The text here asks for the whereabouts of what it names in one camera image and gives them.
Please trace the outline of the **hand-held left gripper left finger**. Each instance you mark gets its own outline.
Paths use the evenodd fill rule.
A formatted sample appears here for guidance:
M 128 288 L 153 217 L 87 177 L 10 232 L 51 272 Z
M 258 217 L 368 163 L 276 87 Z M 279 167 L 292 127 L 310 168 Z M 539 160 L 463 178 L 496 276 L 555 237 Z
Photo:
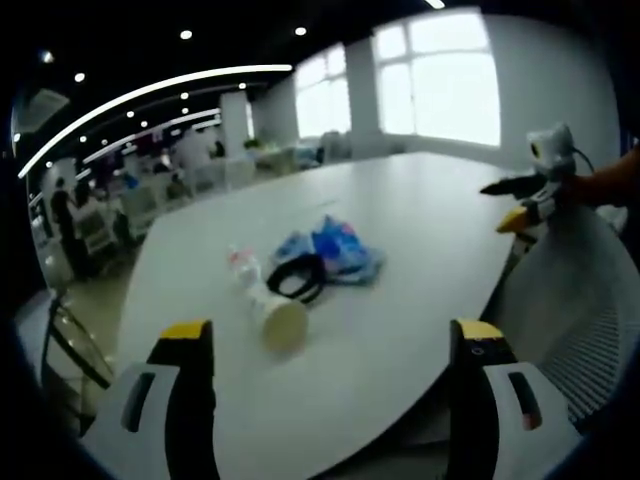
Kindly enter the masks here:
M 82 438 L 111 479 L 217 479 L 210 320 L 165 329 L 105 392 Z

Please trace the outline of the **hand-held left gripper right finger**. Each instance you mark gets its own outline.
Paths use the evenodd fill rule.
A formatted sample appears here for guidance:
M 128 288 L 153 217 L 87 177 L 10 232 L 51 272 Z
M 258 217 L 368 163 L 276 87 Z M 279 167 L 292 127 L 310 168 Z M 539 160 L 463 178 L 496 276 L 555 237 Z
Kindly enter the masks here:
M 448 479 L 544 479 L 580 443 L 563 394 L 502 332 L 450 322 Z

